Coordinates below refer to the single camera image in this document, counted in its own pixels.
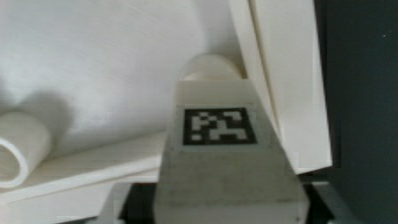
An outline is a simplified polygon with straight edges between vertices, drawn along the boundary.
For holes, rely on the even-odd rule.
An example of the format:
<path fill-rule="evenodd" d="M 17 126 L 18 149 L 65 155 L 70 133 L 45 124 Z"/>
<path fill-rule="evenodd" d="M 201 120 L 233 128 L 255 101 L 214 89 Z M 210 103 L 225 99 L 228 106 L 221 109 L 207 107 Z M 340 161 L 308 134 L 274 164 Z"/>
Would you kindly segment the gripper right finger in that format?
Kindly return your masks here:
<path fill-rule="evenodd" d="M 365 224 L 329 182 L 306 182 L 310 212 L 306 224 Z"/>

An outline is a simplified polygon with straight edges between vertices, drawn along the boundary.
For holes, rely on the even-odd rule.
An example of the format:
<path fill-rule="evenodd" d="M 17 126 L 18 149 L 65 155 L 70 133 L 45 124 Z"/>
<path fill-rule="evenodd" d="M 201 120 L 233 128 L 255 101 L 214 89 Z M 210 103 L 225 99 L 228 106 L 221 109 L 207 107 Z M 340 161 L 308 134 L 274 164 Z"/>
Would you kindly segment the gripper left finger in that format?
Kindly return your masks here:
<path fill-rule="evenodd" d="M 155 224 L 155 183 L 118 183 L 95 224 Z"/>

